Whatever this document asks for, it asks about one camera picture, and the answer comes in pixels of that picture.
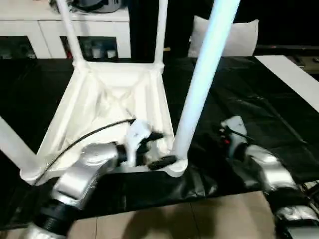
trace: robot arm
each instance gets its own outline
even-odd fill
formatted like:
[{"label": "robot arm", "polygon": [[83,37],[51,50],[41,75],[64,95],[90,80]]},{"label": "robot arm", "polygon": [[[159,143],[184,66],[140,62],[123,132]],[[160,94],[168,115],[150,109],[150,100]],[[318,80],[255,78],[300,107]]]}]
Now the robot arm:
[{"label": "robot arm", "polygon": [[79,159],[59,178],[23,239],[64,239],[79,212],[85,207],[99,179],[118,165],[134,167],[137,150],[146,142],[163,138],[148,124],[135,120],[126,135],[125,144],[114,142],[90,144],[82,149]]},{"label": "robot arm", "polygon": [[240,135],[247,133],[241,117],[222,123],[229,157],[241,160],[259,181],[274,214],[277,234],[283,239],[319,238],[319,218],[299,190],[289,171],[268,150],[251,145]]}]

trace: tiled floor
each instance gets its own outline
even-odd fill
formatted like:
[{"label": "tiled floor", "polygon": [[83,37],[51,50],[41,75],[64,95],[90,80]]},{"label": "tiled floor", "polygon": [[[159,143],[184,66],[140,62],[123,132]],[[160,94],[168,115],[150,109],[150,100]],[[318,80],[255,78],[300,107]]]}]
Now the tiled floor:
[{"label": "tiled floor", "polygon": [[[22,230],[3,237],[18,239]],[[260,192],[80,220],[71,239],[274,239]]]}]

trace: black table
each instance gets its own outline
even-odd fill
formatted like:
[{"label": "black table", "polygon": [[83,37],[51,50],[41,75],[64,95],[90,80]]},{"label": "black table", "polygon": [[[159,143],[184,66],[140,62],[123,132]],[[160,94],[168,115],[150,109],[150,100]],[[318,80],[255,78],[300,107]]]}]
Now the black table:
[{"label": "black table", "polygon": [[[175,131],[194,66],[195,61],[188,58],[166,62],[163,80]],[[0,69],[4,75],[0,114],[36,152],[70,80],[72,62],[9,60],[1,61]],[[319,122],[319,114],[257,59],[223,58],[196,129],[185,174],[180,178],[164,172],[106,175],[81,217],[259,190],[249,171],[239,162],[227,162],[219,147],[218,126],[233,115],[243,117],[248,134],[279,155],[298,182],[318,179],[317,136],[311,134],[311,125],[295,121],[295,111],[284,107],[287,100],[303,109],[301,117]],[[47,199],[56,179],[30,190],[12,162],[0,157],[0,229],[21,227]]]}]

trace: gray object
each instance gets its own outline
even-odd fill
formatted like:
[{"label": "gray object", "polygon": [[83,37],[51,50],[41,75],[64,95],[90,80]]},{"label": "gray object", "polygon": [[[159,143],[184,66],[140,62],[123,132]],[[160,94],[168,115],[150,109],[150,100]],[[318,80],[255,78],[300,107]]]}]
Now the gray object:
[{"label": "gray object", "polygon": [[[228,127],[233,131],[229,135],[231,143],[228,155],[230,157],[234,156],[235,150],[240,145],[245,144],[247,146],[242,152],[243,163],[260,182],[265,195],[287,188],[296,192],[299,191],[291,174],[277,157],[264,148],[247,143],[246,138],[243,137],[246,136],[247,130],[240,116],[234,116],[224,121],[221,125],[223,128]],[[279,225],[281,230],[283,227],[286,229],[283,239],[319,239],[319,227],[315,225],[315,223],[319,222],[316,212],[309,205],[291,205],[291,202],[282,202],[282,205],[284,203],[286,203],[286,207],[281,207],[274,212],[277,225]]]},{"label": "gray object", "polygon": [[66,236],[48,232],[47,230],[38,227],[31,223],[19,239],[65,239]]},{"label": "gray object", "polygon": [[110,13],[122,6],[122,0],[78,0],[77,8],[87,12]]},{"label": "gray object", "polygon": [[52,198],[64,204],[83,209],[99,178],[112,171],[118,162],[118,151],[113,143],[90,144],[80,159],[55,184]]},{"label": "gray object", "polygon": [[[59,12],[56,0],[49,2],[52,9]],[[70,12],[111,13],[121,8],[123,0],[67,0]]]}]

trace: white plastic stool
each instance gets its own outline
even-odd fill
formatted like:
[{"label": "white plastic stool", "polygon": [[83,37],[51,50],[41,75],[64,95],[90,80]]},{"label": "white plastic stool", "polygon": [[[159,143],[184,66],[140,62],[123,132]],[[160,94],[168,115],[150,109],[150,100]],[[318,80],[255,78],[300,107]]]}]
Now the white plastic stool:
[{"label": "white plastic stool", "polygon": [[[168,0],[159,1],[155,60],[152,64],[85,61],[67,4],[65,0],[57,2],[74,59],[73,75],[38,154],[34,155],[2,118],[1,150],[21,169],[22,179],[33,183],[48,163],[71,142],[99,127],[134,116],[147,121],[156,131],[168,135],[156,142],[155,148],[161,156],[176,155],[178,161],[161,170],[172,177],[181,176],[187,168],[187,152],[240,0],[216,0],[214,3],[175,140],[162,80]],[[87,138],[65,153],[48,170],[44,181],[60,176],[78,159],[81,148],[87,144],[110,141],[123,143],[126,130],[127,125],[119,125]],[[146,166],[137,166],[120,168],[116,172],[145,171],[149,171]]]}]

